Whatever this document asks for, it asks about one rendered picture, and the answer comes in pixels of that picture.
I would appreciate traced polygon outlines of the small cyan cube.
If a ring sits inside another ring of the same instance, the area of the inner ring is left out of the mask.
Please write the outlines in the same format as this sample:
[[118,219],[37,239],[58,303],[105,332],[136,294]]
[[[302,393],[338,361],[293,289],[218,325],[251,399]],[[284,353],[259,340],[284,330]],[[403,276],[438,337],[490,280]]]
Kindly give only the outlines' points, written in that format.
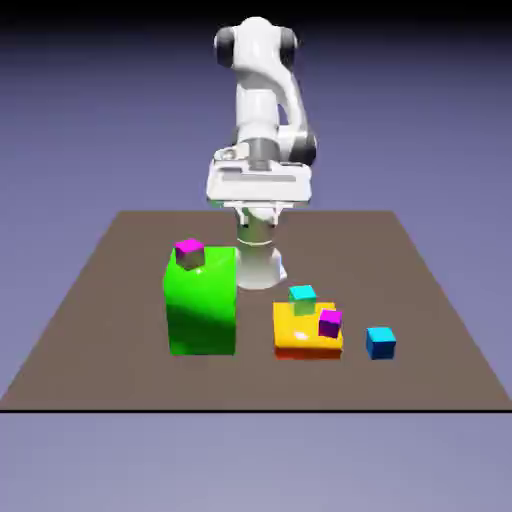
[[317,296],[311,285],[294,285],[289,288],[288,299],[295,316],[315,313]]

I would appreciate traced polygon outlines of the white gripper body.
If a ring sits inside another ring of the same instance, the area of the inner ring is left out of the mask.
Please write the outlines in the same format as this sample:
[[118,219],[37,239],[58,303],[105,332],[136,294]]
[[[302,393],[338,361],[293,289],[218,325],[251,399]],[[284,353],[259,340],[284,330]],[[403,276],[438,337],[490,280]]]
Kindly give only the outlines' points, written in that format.
[[251,170],[247,160],[213,160],[207,199],[220,205],[305,204],[312,197],[312,171],[303,164],[270,161],[269,170]]

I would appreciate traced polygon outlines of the large green box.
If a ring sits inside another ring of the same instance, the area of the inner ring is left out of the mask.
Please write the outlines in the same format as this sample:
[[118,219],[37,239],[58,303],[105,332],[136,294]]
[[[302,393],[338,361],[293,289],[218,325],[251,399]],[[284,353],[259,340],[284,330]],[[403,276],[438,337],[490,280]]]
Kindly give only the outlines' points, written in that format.
[[170,353],[233,355],[236,350],[237,268],[231,246],[206,246],[204,263],[186,269],[172,249],[163,278]]

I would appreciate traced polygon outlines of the small blue cube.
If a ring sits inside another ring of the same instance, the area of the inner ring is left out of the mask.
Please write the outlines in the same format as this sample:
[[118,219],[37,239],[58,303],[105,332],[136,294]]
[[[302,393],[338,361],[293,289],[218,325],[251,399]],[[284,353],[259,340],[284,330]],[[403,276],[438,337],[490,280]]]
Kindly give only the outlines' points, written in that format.
[[390,327],[366,329],[366,350],[372,360],[389,360],[395,355],[396,338]]

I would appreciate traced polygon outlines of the small magenta cube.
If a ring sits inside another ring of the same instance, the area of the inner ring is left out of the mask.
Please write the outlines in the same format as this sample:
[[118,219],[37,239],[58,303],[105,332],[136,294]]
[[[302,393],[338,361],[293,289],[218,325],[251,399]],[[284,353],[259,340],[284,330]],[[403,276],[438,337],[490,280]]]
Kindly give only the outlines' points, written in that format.
[[336,309],[323,309],[318,319],[318,335],[336,339],[342,327],[342,312]]
[[185,270],[193,270],[205,264],[205,246],[195,238],[178,241],[174,252],[176,263]]

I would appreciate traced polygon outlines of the large orange box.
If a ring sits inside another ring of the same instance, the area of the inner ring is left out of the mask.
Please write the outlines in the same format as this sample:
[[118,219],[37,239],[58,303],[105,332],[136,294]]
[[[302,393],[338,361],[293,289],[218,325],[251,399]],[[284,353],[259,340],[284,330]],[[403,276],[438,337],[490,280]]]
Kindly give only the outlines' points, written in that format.
[[314,314],[295,316],[290,302],[273,303],[274,353],[278,359],[330,360],[341,357],[342,327],[336,339],[318,335],[318,319],[323,309],[342,312],[333,302],[317,302]]

